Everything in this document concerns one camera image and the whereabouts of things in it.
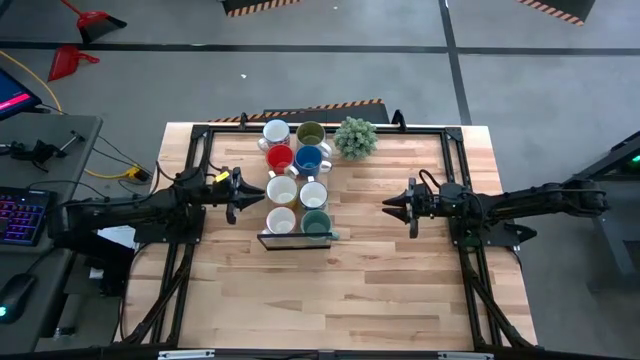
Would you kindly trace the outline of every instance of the gray floor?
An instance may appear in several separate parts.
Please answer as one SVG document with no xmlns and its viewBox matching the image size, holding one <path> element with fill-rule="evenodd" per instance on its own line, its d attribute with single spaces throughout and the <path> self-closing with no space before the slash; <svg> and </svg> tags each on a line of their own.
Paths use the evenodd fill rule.
<svg viewBox="0 0 640 360">
<path fill-rule="evenodd" d="M 226 18 L 213 0 L 81 3 L 129 21 L 127 29 L 105 42 L 446 45 L 437 0 L 303 0 L 234 19 Z M 513 0 L 448 3 L 458 46 L 640 47 L 635 35 L 640 2 L 635 0 L 597 1 L 582 28 Z M 58 2 L 17 1 L 0 20 L 0 40 L 78 41 L 74 21 Z M 42 77 L 53 56 L 47 50 L 7 52 Z M 410 123 L 460 124 L 447 55 L 91 53 L 101 58 L 100 64 L 82 66 L 72 77 L 50 85 L 65 111 L 104 118 L 103 136 L 148 167 L 168 121 L 382 98 L 389 110 L 402 109 Z M 637 131 L 639 60 L 461 56 L 471 119 L 474 125 L 490 127 L 504 189 L 565 180 Z M 3 59 L 0 66 L 51 103 L 19 68 Z M 89 168 L 123 170 L 97 154 Z M 83 180 L 110 195 L 124 194 L 112 182 Z M 78 196 L 88 195 L 79 191 Z M 594 296 L 586 289 L 588 280 L 611 270 L 610 256 L 590 221 L 554 215 L 521 223 L 539 231 L 538 238 L 523 246 L 522 260 L 540 344 L 640 357 L 638 296 Z"/>
</svg>

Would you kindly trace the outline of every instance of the computer monitor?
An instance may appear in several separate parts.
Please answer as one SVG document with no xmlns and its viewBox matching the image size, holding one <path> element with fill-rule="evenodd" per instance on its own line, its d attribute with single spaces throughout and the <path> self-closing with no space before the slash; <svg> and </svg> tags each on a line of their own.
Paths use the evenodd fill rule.
<svg viewBox="0 0 640 360">
<path fill-rule="evenodd" d="M 0 121 L 40 104 L 40 98 L 0 68 Z"/>
</svg>

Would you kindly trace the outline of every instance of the warning tape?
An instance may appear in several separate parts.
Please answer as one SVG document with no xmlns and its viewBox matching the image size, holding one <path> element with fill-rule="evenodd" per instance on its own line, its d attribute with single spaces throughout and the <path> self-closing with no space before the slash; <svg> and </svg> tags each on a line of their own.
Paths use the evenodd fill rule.
<svg viewBox="0 0 640 360">
<path fill-rule="evenodd" d="M 273 8 L 276 8 L 276 7 L 281 7 L 281 6 L 285 6 L 285 5 L 289 5 L 289 4 L 295 4 L 295 3 L 298 3 L 300 1 L 301 0 L 271 0 L 271 1 L 266 1 L 266 2 L 261 3 L 261 4 L 245 6 L 243 8 L 231 10 L 231 11 L 229 11 L 227 13 L 227 16 L 229 16 L 229 17 L 237 17 L 237 16 L 243 16 L 243 15 L 249 15 L 249 14 L 253 14 L 254 12 L 263 11 L 263 10 L 269 10 L 269 9 L 273 9 Z"/>
<path fill-rule="evenodd" d="M 309 110 L 335 110 L 335 109 L 343 109 L 343 108 L 348 108 L 348 107 L 364 106 L 364 105 L 371 105 L 371 104 L 384 104 L 384 102 L 382 101 L 382 99 L 371 99 L 371 100 L 351 101 L 351 102 L 339 103 L 339 104 L 318 105 L 318 106 L 315 106 L 315 107 L 313 107 L 313 106 L 312 107 L 308 107 L 307 109 L 309 109 Z M 272 117 L 276 117 L 276 116 L 288 116 L 288 115 L 295 115 L 295 114 L 299 114 L 299 113 L 304 113 L 304 111 L 266 112 L 266 113 L 262 113 L 262 114 L 247 115 L 247 118 L 249 119 L 249 121 L 259 121 L 260 119 L 262 119 L 264 117 L 272 118 Z M 209 120 L 209 122 L 240 122 L 240 116 Z"/>
<path fill-rule="evenodd" d="M 525 4 L 527 6 L 530 6 L 534 9 L 537 9 L 539 11 L 542 11 L 548 15 L 557 17 L 558 19 L 564 20 L 570 24 L 573 25 L 578 25 L 578 26 L 582 26 L 584 25 L 584 21 L 580 20 L 580 18 L 578 18 L 577 16 L 573 16 L 569 13 L 566 13 L 562 10 L 558 10 L 556 8 L 554 8 L 553 6 L 549 6 L 546 4 L 543 4 L 540 1 L 536 1 L 536 0 L 516 0 L 517 2 L 521 3 L 521 4 Z"/>
</svg>

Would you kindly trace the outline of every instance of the wooden tabletop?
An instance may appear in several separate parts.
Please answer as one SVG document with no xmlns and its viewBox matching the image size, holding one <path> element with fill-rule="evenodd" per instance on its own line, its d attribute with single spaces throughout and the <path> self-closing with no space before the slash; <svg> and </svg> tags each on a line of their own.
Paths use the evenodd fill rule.
<svg viewBox="0 0 640 360">
<path fill-rule="evenodd" d="M 159 160 L 168 173 L 184 168 L 192 125 L 167 124 Z M 488 128 L 468 126 L 463 133 L 474 191 L 500 193 Z M 211 160 L 218 166 L 240 166 L 248 183 L 264 187 L 268 175 L 258 138 L 217 134 Z M 236 225 L 226 223 L 224 207 L 207 210 L 191 271 L 181 347 L 473 348 L 460 260 L 446 220 L 421 219 L 419 237 L 409 239 L 408 226 L 381 211 L 382 200 L 400 194 L 421 168 L 445 181 L 438 138 L 381 135 L 378 150 L 366 160 L 347 162 L 334 155 L 332 162 L 326 179 L 329 213 L 341 240 L 330 250 L 267 252 L 256 239 L 265 227 L 266 200 L 238 214 Z M 160 182 L 161 187 L 168 185 L 165 179 Z M 126 331 L 142 320 L 158 296 L 166 250 L 166 245 L 151 245 L 136 260 Z M 497 303 L 535 343 L 515 257 L 505 249 L 488 248 L 487 261 Z M 480 311 L 489 339 L 484 308 Z M 171 321 L 167 319 L 165 328 Z"/>
</svg>

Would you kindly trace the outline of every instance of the succulent plant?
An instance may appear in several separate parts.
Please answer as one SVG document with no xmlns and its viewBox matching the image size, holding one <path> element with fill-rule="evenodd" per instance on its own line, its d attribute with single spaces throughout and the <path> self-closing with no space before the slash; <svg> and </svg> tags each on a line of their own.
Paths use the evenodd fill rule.
<svg viewBox="0 0 640 360">
<path fill-rule="evenodd" d="M 342 157 L 349 161 L 362 160 L 376 150 L 375 126 L 362 119 L 347 116 L 336 131 L 334 142 Z"/>
</svg>

